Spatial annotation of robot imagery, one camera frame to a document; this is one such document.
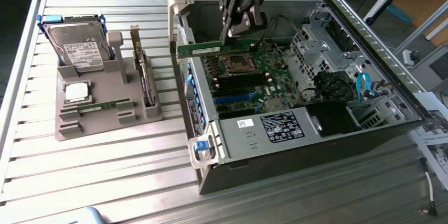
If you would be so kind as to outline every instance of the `green circuit board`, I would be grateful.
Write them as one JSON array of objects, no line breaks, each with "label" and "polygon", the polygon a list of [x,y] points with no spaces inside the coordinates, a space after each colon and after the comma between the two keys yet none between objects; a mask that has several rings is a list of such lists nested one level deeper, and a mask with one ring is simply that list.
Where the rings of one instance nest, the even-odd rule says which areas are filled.
[{"label": "green circuit board", "polygon": [[253,68],[241,64],[248,73],[237,73],[234,76],[240,77],[245,74],[265,76],[268,73],[266,79],[269,79],[269,82],[242,88],[245,90],[242,94],[250,94],[250,100],[214,103],[220,118],[238,117],[238,113],[236,112],[244,111],[244,115],[270,112],[270,106],[273,104],[278,105],[281,110],[292,108],[298,101],[298,94],[288,72],[288,66],[282,60],[281,53],[272,44],[264,42],[260,44],[256,52],[246,52],[241,56],[238,54],[228,54],[225,56],[201,58],[213,98],[232,98],[233,96],[241,95],[241,92],[232,94],[233,89],[220,90],[214,87],[213,79],[216,79],[216,77],[232,78],[232,74],[228,73],[228,63],[225,63],[225,59],[229,59],[228,57],[232,56],[238,57],[240,61],[244,59],[244,63],[249,62],[253,64]]}]

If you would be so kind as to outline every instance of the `white cable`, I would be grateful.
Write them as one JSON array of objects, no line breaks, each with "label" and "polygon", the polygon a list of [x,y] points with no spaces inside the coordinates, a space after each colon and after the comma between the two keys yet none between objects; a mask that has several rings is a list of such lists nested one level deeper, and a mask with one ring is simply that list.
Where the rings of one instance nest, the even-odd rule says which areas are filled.
[{"label": "white cable", "polygon": [[425,175],[426,175],[428,184],[429,184],[429,200],[433,201],[433,200],[434,200],[434,196],[433,196],[433,194],[432,194],[432,182],[430,182],[429,173],[425,172]]}]

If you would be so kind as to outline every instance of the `blue cable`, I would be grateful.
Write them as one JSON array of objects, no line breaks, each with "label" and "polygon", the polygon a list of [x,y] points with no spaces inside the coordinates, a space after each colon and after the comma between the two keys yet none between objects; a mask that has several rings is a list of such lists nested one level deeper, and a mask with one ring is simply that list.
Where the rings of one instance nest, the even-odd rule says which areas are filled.
[{"label": "blue cable", "polygon": [[372,95],[374,95],[374,92],[370,89],[370,77],[368,73],[360,73],[357,78],[356,78],[356,92],[357,92],[357,101],[361,101],[361,81],[362,81],[362,76],[365,76],[365,90],[370,92]]}]

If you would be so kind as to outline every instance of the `white sticker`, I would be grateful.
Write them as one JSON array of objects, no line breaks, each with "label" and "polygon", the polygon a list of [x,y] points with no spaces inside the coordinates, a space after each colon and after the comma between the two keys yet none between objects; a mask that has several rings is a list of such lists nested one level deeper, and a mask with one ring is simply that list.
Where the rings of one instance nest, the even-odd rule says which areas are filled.
[{"label": "white sticker", "polygon": [[270,92],[269,92],[268,87],[264,87],[264,90],[265,90],[265,92],[266,92],[265,94],[266,94],[266,95],[270,95]]},{"label": "white sticker", "polygon": [[94,108],[80,110],[78,113],[85,113],[85,112],[90,112],[90,111],[96,111],[96,110],[101,110],[101,107],[94,107]]},{"label": "white sticker", "polygon": [[97,49],[96,42],[85,42],[76,44],[65,44],[64,49],[66,51],[69,60],[74,68],[93,67],[102,65],[100,51]]},{"label": "white sticker", "polygon": [[252,119],[244,119],[244,120],[238,120],[237,122],[236,122],[238,125],[238,128],[245,128],[245,127],[250,127],[250,126],[253,126],[253,121],[252,121]]},{"label": "white sticker", "polygon": [[193,55],[205,54],[208,52],[220,52],[220,50],[221,50],[220,47],[210,47],[210,48],[204,48],[204,49],[196,49],[196,50],[193,50]]}]

